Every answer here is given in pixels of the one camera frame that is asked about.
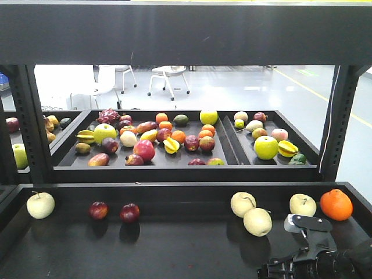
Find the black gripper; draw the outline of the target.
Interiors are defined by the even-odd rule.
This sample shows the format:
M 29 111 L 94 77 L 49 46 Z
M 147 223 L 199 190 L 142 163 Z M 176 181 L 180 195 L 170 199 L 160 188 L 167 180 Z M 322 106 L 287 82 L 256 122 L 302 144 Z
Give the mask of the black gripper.
M 307 248 L 294 257 L 273 258 L 257 270 L 259 279 L 353 278 L 349 251 L 336 250 L 328 232 L 303 230 Z

